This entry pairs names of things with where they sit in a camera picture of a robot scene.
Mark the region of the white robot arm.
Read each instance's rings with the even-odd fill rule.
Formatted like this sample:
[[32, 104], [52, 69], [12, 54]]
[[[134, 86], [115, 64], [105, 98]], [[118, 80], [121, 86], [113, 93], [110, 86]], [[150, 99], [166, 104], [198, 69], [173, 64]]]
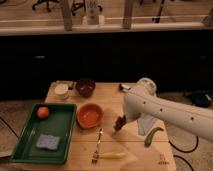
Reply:
[[137, 122], [140, 135], [160, 119], [213, 142], [213, 110], [159, 98], [156, 90], [151, 79], [142, 78], [124, 95], [124, 116], [127, 122]]

